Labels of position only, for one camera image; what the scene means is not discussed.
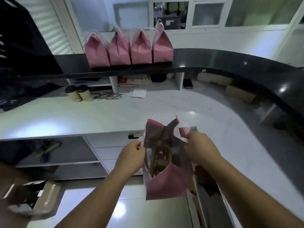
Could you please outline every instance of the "black lid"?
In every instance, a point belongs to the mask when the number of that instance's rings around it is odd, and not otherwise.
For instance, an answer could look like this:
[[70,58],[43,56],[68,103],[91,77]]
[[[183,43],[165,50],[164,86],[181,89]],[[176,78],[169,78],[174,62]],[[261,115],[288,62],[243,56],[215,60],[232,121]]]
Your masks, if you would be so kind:
[[65,88],[64,91],[68,94],[68,93],[73,93],[75,90],[77,90],[76,86],[68,86]]
[[77,87],[77,91],[79,93],[83,93],[83,92],[87,91],[88,89],[89,89],[89,87],[87,85],[80,85]]

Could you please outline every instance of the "tiled floor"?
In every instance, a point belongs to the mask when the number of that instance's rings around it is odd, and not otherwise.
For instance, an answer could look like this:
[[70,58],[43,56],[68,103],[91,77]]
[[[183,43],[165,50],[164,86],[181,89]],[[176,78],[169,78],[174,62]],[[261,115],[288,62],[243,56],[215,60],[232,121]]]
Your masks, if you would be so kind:
[[[63,186],[66,190],[56,215],[47,219],[32,219],[27,228],[53,228],[101,182],[65,182]],[[138,176],[127,182],[107,227],[189,228],[192,222],[185,196],[145,201],[143,180]]]

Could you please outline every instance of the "pink paper bag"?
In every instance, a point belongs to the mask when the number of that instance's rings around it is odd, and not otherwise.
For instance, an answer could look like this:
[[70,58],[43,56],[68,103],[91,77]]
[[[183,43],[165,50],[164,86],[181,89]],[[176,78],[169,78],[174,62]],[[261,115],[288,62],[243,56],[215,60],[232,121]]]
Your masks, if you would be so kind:
[[[179,128],[179,121],[176,118],[164,126],[159,122],[148,119],[141,146],[146,148],[145,164],[143,166],[143,178],[146,188],[146,200],[167,199],[183,196],[191,184],[193,175],[192,164],[184,151],[183,137],[177,138],[176,131],[182,132]],[[172,162],[156,176],[151,176],[151,165],[153,149],[159,146],[169,147],[172,152]]]
[[138,29],[133,37],[131,45],[132,64],[152,63],[151,42],[142,29]]
[[117,31],[109,45],[111,65],[131,65],[130,51],[129,37],[124,36],[121,31]]
[[153,62],[173,61],[173,46],[165,32],[164,25],[156,24],[156,33],[153,38]]
[[108,53],[108,42],[99,36],[98,32],[92,32],[89,35],[89,39],[85,45],[85,54],[90,68],[111,65]]

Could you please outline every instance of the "white counter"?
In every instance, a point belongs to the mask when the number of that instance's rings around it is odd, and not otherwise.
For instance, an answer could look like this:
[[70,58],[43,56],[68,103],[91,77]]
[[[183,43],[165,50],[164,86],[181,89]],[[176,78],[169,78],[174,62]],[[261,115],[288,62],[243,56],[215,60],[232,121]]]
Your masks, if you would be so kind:
[[[221,92],[212,89],[208,89],[208,94],[212,92],[212,97],[208,97],[204,94],[205,89],[178,91],[174,85],[169,85],[170,90],[160,90],[162,85],[164,84],[158,84],[156,89],[154,86],[153,91],[148,90],[145,99],[131,98],[128,94],[124,94],[123,98],[118,100],[77,103],[69,97],[36,99],[0,114],[0,139],[143,130],[147,119],[154,119],[166,125],[176,114],[180,121],[187,121],[200,132],[206,133],[224,158],[304,220],[304,198],[268,154],[268,149],[276,147],[264,147],[260,143],[241,117],[230,109],[233,107],[230,105],[230,99],[227,100]],[[252,112],[250,106],[238,103],[237,100],[234,102],[241,105],[243,112]],[[272,128],[264,130],[263,126],[258,126],[265,136],[289,136],[285,132],[280,134],[281,132],[276,132]],[[295,160],[304,160],[302,154],[288,152],[295,155]],[[241,227],[233,212],[232,216],[236,227]]]

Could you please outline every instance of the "cabinet handle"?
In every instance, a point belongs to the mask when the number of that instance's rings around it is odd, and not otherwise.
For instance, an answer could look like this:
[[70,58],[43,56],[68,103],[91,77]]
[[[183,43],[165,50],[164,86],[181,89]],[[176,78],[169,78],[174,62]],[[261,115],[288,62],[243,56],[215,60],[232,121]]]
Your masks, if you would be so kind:
[[134,137],[134,135],[129,135],[128,138],[129,139],[138,139],[139,137]]

